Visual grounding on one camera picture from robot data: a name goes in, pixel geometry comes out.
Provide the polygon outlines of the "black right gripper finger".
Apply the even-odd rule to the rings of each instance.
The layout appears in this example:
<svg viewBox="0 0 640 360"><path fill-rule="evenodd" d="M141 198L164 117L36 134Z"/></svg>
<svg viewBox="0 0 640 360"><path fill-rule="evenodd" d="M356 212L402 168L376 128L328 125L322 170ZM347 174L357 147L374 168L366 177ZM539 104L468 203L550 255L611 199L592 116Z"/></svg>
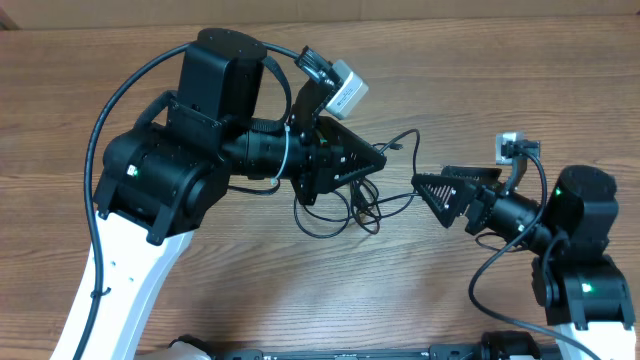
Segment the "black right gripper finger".
<svg viewBox="0 0 640 360"><path fill-rule="evenodd" d="M482 168L465 166L445 166L441 176L465 178L481 184L493 184L499 181L502 170L500 168Z"/></svg>
<svg viewBox="0 0 640 360"><path fill-rule="evenodd" d="M476 194L475 185L458 177L415 174L411 184L444 228L463 214Z"/></svg>

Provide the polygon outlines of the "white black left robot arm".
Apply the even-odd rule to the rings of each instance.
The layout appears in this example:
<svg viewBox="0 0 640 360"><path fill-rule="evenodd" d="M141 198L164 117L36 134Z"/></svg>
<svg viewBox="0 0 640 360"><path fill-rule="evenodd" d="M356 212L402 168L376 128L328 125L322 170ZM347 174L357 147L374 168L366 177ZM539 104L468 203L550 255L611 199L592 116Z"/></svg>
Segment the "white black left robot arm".
<svg viewBox="0 0 640 360"><path fill-rule="evenodd" d="M281 118L268 120L254 111L264 72L283 78L281 46L206 28L175 52L178 87L107 145L99 177L84 165L91 245L57 359L135 356L169 272L232 176L289 181L296 200L311 205L385 166L381 150L343 125L368 90L345 62L295 52L307 81L286 93Z"/></svg>

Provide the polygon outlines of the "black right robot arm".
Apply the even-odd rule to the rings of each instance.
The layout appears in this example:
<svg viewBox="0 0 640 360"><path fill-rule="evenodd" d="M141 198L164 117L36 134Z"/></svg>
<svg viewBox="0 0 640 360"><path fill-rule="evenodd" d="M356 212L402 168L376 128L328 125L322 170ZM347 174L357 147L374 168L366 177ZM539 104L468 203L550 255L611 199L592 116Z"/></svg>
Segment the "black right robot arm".
<svg viewBox="0 0 640 360"><path fill-rule="evenodd" d="M605 250L618 214L615 179L584 165L564 168L546 204L499 181L499 170L446 167L412 185L444 227L459 216L466 232L485 229L535 253L532 288L565 359L635 358L632 296Z"/></svg>

